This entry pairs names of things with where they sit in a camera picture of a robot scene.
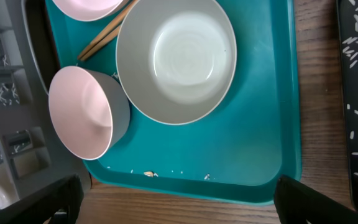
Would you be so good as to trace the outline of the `wooden chopstick lower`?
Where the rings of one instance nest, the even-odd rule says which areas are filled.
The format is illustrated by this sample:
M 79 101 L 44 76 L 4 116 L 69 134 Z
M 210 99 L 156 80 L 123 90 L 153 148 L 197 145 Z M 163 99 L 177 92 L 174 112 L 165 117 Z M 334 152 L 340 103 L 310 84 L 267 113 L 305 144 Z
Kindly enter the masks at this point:
M 98 42 L 94 47 L 92 47 L 87 53 L 85 53 L 84 56 L 80 57 L 80 60 L 81 61 L 88 60 L 96 52 L 98 52 L 103 47 L 105 47 L 108 43 L 113 41 L 118 36 L 120 29 L 121 29 L 120 26 L 115 28 L 110 34 L 108 34 L 106 37 L 104 37 L 100 42 Z

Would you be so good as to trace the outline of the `wooden chopstick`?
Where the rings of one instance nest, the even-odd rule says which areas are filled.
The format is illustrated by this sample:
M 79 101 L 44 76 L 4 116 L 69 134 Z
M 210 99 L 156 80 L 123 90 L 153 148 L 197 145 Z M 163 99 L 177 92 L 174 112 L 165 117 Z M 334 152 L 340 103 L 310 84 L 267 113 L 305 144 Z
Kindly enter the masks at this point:
M 129 3 L 79 54 L 78 60 L 80 57 L 84 56 L 92 47 L 94 47 L 98 42 L 100 42 L 104 37 L 110 34 L 115 28 L 121 26 L 121 22 L 127 16 L 129 11 L 132 7 L 138 2 L 139 0 L 133 0 Z
M 85 53 L 84 56 L 80 57 L 80 60 L 81 61 L 88 60 L 96 52 L 98 52 L 103 47 L 105 47 L 108 43 L 113 41 L 118 36 L 120 29 L 121 29 L 120 26 L 115 28 L 110 34 L 108 34 L 106 37 L 104 37 L 100 42 L 98 42 L 94 47 L 92 47 L 87 53 Z

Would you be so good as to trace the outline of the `wooden chopstick upper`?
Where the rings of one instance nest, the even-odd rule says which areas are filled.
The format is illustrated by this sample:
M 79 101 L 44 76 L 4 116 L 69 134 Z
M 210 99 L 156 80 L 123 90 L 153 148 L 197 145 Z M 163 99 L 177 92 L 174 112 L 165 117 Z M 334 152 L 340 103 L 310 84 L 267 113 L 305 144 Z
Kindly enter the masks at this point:
M 121 26 L 121 22 L 127 16 L 129 11 L 132 7 L 138 2 L 139 0 L 133 0 L 129 3 L 79 54 L 78 60 L 80 57 L 84 56 L 92 47 L 94 47 L 98 42 L 100 42 L 104 37 L 110 34 L 115 28 Z

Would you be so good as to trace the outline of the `pink shallow bowl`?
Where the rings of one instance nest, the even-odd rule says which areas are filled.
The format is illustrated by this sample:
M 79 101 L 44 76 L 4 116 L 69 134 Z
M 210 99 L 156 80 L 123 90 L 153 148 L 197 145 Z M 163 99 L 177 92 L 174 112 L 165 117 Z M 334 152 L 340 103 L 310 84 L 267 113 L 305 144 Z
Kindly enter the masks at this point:
M 126 133 L 130 106 L 113 77 L 77 66 L 61 68 L 52 79 L 48 108 L 61 142 L 84 160 L 102 157 Z

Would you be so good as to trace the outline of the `grey dish rack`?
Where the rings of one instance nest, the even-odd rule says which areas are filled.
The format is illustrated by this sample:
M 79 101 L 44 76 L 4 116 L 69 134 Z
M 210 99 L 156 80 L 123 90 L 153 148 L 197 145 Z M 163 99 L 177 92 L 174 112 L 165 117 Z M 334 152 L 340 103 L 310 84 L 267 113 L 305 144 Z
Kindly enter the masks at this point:
M 51 1 L 0 0 L 0 164 L 19 200 L 73 174 L 84 191 L 91 188 L 89 172 L 59 140 L 48 111 L 61 67 L 52 10 Z

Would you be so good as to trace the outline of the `teal plastic tray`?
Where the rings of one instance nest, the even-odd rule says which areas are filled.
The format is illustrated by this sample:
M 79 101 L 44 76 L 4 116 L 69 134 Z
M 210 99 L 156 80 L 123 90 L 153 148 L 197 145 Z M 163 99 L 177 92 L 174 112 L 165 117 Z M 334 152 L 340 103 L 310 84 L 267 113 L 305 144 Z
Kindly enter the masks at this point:
M 301 177 L 293 1 L 189 1 L 228 20 L 236 69 L 222 102 L 195 122 L 159 123 L 136 107 L 125 135 L 85 167 L 105 184 L 270 205 L 282 175 Z

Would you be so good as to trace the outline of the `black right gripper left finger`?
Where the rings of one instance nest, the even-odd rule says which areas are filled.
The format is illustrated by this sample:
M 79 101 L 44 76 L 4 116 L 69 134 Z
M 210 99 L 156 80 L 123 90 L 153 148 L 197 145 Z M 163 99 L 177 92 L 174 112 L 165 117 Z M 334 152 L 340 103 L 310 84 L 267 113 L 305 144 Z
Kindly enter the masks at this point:
M 0 223 L 75 223 L 84 191 L 80 177 L 64 177 L 0 210 Z

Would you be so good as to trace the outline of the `large white plate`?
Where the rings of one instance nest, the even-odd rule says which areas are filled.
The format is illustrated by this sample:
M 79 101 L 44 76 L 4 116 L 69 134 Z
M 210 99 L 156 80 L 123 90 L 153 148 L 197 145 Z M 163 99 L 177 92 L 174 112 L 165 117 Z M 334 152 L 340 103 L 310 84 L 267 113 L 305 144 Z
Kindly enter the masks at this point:
M 129 0 L 52 0 L 68 17 L 82 22 L 97 21 L 123 8 Z

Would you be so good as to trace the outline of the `grey bowl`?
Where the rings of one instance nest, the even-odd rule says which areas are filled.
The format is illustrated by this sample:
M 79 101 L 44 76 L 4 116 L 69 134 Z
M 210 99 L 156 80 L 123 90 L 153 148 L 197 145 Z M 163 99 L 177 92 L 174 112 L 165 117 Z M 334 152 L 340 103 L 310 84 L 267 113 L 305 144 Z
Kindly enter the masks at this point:
M 163 124 L 210 114 L 226 96 L 236 62 L 234 29 L 215 0 L 138 1 L 117 38 L 117 72 L 128 99 Z

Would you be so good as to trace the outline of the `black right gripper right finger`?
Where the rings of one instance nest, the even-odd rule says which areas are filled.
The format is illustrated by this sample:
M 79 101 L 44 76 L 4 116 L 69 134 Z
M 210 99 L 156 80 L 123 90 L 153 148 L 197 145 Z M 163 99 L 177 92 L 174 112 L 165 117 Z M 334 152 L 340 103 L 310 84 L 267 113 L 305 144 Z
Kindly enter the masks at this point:
M 358 223 L 357 212 L 287 175 L 278 179 L 273 202 L 281 224 Z

